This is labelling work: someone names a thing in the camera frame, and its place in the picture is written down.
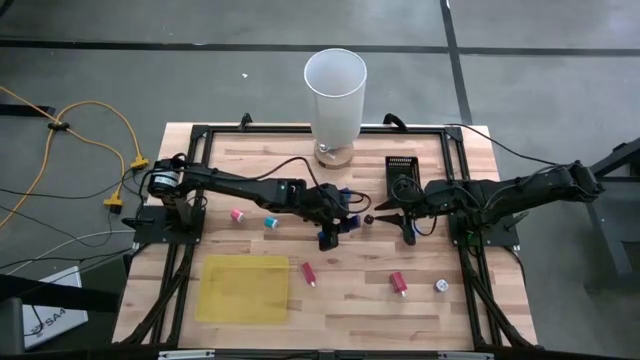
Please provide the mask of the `black metal stand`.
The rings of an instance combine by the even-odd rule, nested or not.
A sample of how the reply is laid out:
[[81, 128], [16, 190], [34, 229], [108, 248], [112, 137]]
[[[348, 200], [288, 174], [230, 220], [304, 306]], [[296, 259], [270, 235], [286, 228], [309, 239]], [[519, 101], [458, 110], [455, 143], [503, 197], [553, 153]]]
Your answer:
[[585, 290], [640, 292], [640, 268], [633, 268], [625, 250], [640, 247], [640, 137], [615, 147], [591, 171], [605, 190], [587, 209], [613, 269], [586, 283]]

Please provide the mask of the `white printed box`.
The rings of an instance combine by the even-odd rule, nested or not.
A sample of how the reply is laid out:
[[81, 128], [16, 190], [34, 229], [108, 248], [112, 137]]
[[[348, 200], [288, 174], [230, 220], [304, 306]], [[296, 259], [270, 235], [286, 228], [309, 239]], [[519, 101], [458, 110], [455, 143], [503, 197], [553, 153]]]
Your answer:
[[[81, 288], [82, 280], [78, 270], [79, 267], [74, 266], [42, 278], [41, 281]], [[22, 312], [24, 342], [27, 350], [88, 322], [88, 313], [85, 310], [23, 305]]]

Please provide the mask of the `silver metal bracket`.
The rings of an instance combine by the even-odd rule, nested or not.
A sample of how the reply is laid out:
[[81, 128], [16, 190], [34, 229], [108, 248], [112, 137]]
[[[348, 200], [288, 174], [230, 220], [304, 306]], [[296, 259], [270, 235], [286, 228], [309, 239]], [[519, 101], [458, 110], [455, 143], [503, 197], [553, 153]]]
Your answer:
[[157, 357], [157, 360], [213, 360], [213, 359], [215, 359], [215, 351], [203, 350], [203, 349], [161, 351]]
[[437, 359], [438, 360], [495, 360], [495, 357], [491, 353], [448, 351], [448, 352], [439, 352], [437, 354]]

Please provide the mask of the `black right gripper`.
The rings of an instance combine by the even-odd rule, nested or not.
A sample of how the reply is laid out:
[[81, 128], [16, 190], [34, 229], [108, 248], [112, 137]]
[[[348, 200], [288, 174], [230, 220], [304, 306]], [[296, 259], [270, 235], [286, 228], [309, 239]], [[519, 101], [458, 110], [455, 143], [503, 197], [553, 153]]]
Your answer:
[[386, 222], [393, 225], [401, 225], [403, 241], [407, 245], [416, 244], [416, 235], [430, 236], [435, 231], [435, 221], [431, 223], [431, 229], [428, 232], [422, 231], [417, 225], [416, 220], [424, 213], [422, 189], [415, 185], [400, 185], [399, 199], [389, 197], [385, 202], [376, 206], [376, 209], [403, 209], [403, 216], [396, 213], [392, 215], [376, 216], [376, 221]]

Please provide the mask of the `black metal table frame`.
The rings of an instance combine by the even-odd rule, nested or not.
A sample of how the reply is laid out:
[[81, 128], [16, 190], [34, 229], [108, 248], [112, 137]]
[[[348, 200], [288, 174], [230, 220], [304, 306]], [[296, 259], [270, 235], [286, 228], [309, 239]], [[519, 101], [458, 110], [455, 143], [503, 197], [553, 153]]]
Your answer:
[[[241, 132], [232, 125], [170, 123], [159, 154], [170, 157], [194, 147], [208, 152], [214, 167], [255, 176], [272, 171], [278, 177], [331, 182], [367, 193], [380, 203], [386, 196], [385, 157], [415, 156], [423, 181], [447, 176], [496, 179], [489, 131], [414, 125], [407, 132], [383, 125], [365, 129], [355, 142], [350, 166], [318, 166], [314, 140], [302, 124], [252, 124]], [[241, 223], [230, 213], [244, 213]], [[275, 229], [264, 225], [265, 212], [251, 202], [212, 194], [204, 234], [194, 251], [190, 279], [165, 313], [162, 336], [180, 328], [182, 348], [469, 350], [473, 346], [459, 254], [440, 218], [430, 236], [406, 245], [400, 230], [375, 223], [340, 238], [322, 252], [317, 230], [296, 217], [282, 215]], [[278, 324], [204, 323], [195, 319], [200, 276], [211, 255], [286, 256], [289, 259], [288, 318]], [[308, 262], [316, 276], [309, 286], [300, 269]], [[401, 272], [406, 296], [393, 291], [390, 274]], [[444, 279], [445, 292], [435, 283]]]

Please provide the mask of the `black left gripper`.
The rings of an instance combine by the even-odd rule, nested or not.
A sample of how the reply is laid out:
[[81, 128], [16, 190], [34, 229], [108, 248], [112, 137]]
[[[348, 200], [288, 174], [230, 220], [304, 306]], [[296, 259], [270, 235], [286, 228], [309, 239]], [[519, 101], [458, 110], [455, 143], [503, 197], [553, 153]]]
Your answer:
[[324, 183], [313, 188], [316, 198], [312, 202], [312, 222], [321, 227], [319, 249], [332, 250], [339, 245], [339, 236], [352, 231], [347, 227], [349, 216], [343, 194], [332, 184]]

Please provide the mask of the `white shade wooden table lamp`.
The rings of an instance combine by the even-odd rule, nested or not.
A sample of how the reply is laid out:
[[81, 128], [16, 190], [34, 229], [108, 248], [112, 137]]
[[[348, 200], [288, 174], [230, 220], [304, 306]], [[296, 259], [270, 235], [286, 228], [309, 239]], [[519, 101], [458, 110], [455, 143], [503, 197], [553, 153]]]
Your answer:
[[356, 53], [329, 48], [312, 55], [303, 70], [315, 115], [311, 131], [314, 156], [329, 169], [348, 166], [361, 130], [368, 69]]

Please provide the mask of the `black flat floor bar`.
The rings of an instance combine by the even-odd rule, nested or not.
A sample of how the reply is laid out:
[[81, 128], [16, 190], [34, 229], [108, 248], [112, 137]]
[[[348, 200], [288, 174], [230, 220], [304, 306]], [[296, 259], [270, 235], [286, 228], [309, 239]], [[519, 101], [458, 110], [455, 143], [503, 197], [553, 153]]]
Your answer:
[[53, 116], [55, 111], [56, 109], [50, 106], [33, 108], [28, 105], [0, 104], [0, 116], [47, 117]]

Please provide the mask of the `yellow plastic tray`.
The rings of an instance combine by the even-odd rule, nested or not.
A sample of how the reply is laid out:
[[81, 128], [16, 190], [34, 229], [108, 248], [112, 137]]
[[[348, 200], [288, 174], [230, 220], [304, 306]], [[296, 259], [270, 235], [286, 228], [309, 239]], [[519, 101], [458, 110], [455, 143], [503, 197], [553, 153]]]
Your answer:
[[204, 323], [278, 324], [288, 318], [286, 256], [211, 255], [200, 276], [195, 319]]

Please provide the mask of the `black mesh basket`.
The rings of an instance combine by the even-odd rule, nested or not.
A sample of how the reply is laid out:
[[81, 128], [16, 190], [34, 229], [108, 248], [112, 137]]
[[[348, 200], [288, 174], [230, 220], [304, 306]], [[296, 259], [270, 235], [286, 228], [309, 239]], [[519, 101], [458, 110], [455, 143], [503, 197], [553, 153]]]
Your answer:
[[412, 184], [416, 190], [422, 189], [417, 157], [386, 156], [385, 175], [388, 197], [392, 197], [392, 191], [395, 189], [396, 185], [400, 183], [399, 178], [401, 177], [410, 179], [409, 182], [404, 181], [404, 184]]

